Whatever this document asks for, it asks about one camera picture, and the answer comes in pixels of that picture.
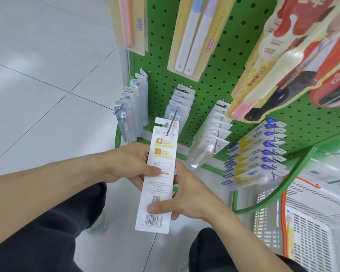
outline leg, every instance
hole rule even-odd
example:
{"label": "leg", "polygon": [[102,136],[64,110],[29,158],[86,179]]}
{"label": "leg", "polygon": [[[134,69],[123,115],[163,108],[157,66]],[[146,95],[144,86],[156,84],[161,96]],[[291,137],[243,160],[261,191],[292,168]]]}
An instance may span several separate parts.
{"label": "leg", "polygon": [[101,214],[106,184],[72,196],[0,244],[0,271],[80,272],[74,263],[75,238]]}
{"label": "leg", "polygon": [[189,272],[238,271],[222,241],[212,228],[202,229],[190,247]]}

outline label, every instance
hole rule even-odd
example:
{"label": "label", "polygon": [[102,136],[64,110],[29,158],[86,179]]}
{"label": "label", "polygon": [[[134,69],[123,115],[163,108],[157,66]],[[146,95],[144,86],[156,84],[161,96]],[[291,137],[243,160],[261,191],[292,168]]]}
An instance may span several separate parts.
{"label": "label", "polygon": [[142,31],[142,20],[141,20],[141,18],[138,19],[138,30]]}
{"label": "label", "polygon": [[[157,117],[155,123],[165,125],[170,124],[171,120]],[[161,174],[144,178],[135,225],[137,231],[169,232],[171,213],[152,215],[147,212],[152,202],[169,200],[172,197],[179,123],[174,121],[168,136],[167,132],[168,128],[154,126],[147,164],[160,168]]]}

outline left hand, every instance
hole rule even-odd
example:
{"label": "left hand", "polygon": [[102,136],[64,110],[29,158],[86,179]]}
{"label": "left hand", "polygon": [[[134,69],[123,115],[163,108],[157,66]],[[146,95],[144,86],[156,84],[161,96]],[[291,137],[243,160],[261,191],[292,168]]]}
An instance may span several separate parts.
{"label": "left hand", "polygon": [[140,142],[121,146],[109,151],[112,155],[111,176],[105,182],[113,183],[122,177],[128,178],[140,191],[144,176],[155,177],[161,169],[147,165],[150,146]]}

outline forearm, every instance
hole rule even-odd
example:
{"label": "forearm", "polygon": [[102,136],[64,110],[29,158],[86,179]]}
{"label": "forearm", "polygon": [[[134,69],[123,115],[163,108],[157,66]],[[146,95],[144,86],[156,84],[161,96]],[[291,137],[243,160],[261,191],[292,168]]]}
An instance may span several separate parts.
{"label": "forearm", "polygon": [[243,226],[225,205],[207,219],[214,228],[240,272],[291,272],[254,233]]}
{"label": "forearm", "polygon": [[0,176],[0,243],[50,208],[103,181],[108,174],[97,155]]}

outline green pegboard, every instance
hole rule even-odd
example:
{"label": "green pegboard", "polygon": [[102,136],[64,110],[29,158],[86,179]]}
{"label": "green pegboard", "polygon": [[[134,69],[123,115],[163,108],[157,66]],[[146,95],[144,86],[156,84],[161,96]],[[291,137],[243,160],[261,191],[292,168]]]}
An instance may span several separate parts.
{"label": "green pegboard", "polygon": [[[244,65],[272,14],[276,0],[236,0],[217,47],[199,82],[167,70],[172,36],[180,0],[148,0],[149,52],[133,54],[134,67],[151,72],[149,79],[149,125],[152,132],[156,116],[163,117],[172,92],[178,84],[197,91],[189,119],[178,142],[191,146],[192,139],[218,99],[232,101],[231,91],[238,82]],[[340,133],[340,108],[319,108],[311,105],[308,94],[288,107],[269,114],[287,123],[288,153],[295,153]],[[247,134],[256,124],[233,121],[230,145]],[[224,149],[216,158],[227,160]]]}

